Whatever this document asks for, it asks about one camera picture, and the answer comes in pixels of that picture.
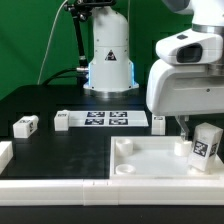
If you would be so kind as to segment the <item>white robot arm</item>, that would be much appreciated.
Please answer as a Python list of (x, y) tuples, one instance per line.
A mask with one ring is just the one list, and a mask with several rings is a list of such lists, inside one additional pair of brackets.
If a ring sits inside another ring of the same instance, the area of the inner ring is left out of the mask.
[[(156, 43), (146, 105), (156, 116), (174, 116), (182, 135), (188, 115), (224, 112), (224, 0), (162, 0), (173, 12), (191, 14), (192, 27)], [(86, 93), (119, 97), (138, 88), (128, 55), (128, 23), (102, 5), (93, 10), (94, 57)]]

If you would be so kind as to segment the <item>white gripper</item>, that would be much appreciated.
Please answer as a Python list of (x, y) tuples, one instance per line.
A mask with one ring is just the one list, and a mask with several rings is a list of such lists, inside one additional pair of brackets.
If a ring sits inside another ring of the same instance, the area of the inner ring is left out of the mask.
[(178, 116), (180, 136), (188, 140), (188, 117), (224, 112), (224, 76), (210, 76), (206, 65), (169, 65), (157, 60), (149, 73), (146, 104), (156, 116)]

